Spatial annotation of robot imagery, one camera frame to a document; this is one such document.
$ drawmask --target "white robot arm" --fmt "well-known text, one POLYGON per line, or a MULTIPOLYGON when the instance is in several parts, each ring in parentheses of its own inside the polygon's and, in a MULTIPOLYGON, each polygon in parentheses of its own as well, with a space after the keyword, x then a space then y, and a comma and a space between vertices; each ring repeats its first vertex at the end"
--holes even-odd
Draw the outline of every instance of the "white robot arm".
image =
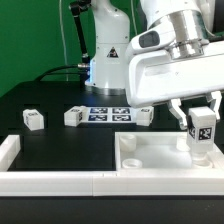
MULTIPOLYGON (((133 107, 168 103, 170 108, 177 108, 180 100, 223 90, 224 76, 217 68, 223 64, 224 42, 209 44, 196 2, 141 0, 141 5, 148 30, 132 39, 126 52, 128 103, 133 107), (151 33, 157 39, 149 46, 141 39, 151 33)), ((174 111, 178 119, 183 117, 174 111)))

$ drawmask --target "black cable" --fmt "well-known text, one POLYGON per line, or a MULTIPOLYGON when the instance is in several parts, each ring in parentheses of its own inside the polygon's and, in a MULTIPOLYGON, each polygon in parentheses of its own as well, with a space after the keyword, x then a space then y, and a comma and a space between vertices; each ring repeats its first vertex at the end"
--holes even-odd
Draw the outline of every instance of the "black cable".
POLYGON ((47 76, 47 75, 49 75, 49 74, 51 74, 53 72, 60 71, 60 70, 65 70, 65 69, 70 69, 70 68, 78 68, 78 65, 64 65, 64 66, 52 68, 52 69, 44 72, 42 75, 38 76, 35 79, 35 81, 41 81, 45 76, 47 76))

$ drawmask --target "black table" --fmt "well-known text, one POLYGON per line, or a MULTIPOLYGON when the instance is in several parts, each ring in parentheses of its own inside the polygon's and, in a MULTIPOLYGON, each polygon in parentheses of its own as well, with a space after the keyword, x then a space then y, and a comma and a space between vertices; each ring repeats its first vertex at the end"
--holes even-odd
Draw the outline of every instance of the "black table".
MULTIPOLYGON (((183 102, 183 110, 205 104, 204 99, 186 101, 183 102)), ((78 128, 65 127, 64 112, 80 105, 128 106, 125 96, 92 94, 80 89, 79 83, 75 82, 25 82, 1 97, 0 141, 9 134, 19 134, 22 137, 21 153, 10 170, 115 170, 113 142, 116 131, 179 131, 178 122, 164 105, 155 108, 155 118, 150 127, 138 127, 135 124, 81 124, 78 128), (46 127, 44 130, 30 132, 23 124, 23 110, 33 108, 44 115, 46 127), (69 143, 68 147, 65 147, 63 141, 69 143), (58 152, 61 148, 66 148, 63 156, 58 152), (91 154, 93 150, 90 149, 94 149, 100 156, 94 157, 91 154), (52 150, 55 153, 54 159, 50 157, 52 150), (78 155, 75 162, 70 159, 74 153, 78 155)), ((223 128, 221 121, 216 131, 218 145, 224 144, 223 128)), ((218 224, 223 223, 223 209, 224 197, 221 196, 1 197, 0 221, 29 224, 41 222, 218 224)))

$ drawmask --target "white cube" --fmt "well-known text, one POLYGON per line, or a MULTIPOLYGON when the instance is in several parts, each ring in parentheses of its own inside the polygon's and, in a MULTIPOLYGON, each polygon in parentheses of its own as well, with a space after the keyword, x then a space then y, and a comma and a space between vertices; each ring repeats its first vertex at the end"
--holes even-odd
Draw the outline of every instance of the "white cube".
POLYGON ((154 117, 154 108, 145 107, 138 110, 136 114, 136 124, 141 126, 149 126, 154 117))
POLYGON ((85 106, 72 107, 70 110, 64 113, 64 122, 67 126, 77 127, 85 116, 87 108, 85 106))
POLYGON ((23 111, 24 124, 31 130, 44 129, 44 118, 37 110, 23 111))
POLYGON ((208 107, 191 108, 192 127, 187 133, 187 145, 193 153, 205 153, 213 149, 216 115, 208 107))

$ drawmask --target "cable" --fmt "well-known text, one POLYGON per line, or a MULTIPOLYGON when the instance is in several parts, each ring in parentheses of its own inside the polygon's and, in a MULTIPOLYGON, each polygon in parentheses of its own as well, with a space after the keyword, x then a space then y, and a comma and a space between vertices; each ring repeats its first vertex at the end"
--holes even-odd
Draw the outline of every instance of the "cable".
POLYGON ((65 65, 65 66, 60 66, 60 67, 57 67, 57 68, 52 68, 52 69, 44 72, 42 75, 38 76, 35 79, 35 81, 41 81, 45 76, 47 76, 49 74, 52 74, 53 72, 60 71, 60 70, 65 70, 65 69, 70 69, 70 68, 78 68, 78 66, 77 65, 65 65))
POLYGON ((64 61, 65 61, 65 65, 68 65, 67 47, 65 42, 65 32, 64 32, 63 15, 62 15, 62 0, 59 0, 59 18, 60 18, 61 37, 62 37, 62 44, 63 44, 63 51, 64 51, 64 61))
POLYGON ((134 12, 133 0, 131 0, 131 13, 132 13, 133 26, 134 26, 134 30, 135 30, 135 36, 137 36, 138 32, 137 32, 137 26, 136 26, 136 20, 135 20, 135 12, 134 12))

